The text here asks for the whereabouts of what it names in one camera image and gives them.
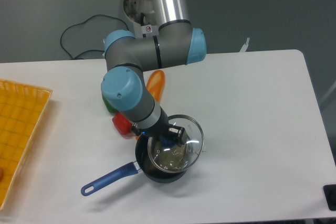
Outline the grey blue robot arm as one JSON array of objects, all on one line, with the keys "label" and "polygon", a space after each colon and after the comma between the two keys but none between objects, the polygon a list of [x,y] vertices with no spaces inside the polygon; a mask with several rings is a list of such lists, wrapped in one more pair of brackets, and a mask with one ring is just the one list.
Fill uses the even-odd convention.
[{"label": "grey blue robot arm", "polygon": [[202,61],[206,40],[189,21],[185,0],[152,0],[158,34],[136,37],[116,30],[104,41],[107,73],[101,83],[103,97],[130,122],[137,134],[165,138],[177,145],[187,142],[181,126],[169,123],[158,102],[147,90],[143,73]]}]

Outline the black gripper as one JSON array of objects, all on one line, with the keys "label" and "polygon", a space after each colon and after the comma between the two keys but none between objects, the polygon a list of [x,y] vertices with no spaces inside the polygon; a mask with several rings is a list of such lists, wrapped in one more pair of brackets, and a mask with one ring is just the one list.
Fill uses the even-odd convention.
[{"label": "black gripper", "polygon": [[136,136],[141,134],[146,137],[157,137],[168,133],[168,137],[178,147],[186,144],[186,130],[184,127],[169,123],[167,114],[160,110],[160,116],[155,122],[148,127],[140,127],[138,123],[133,123],[131,132]]}]

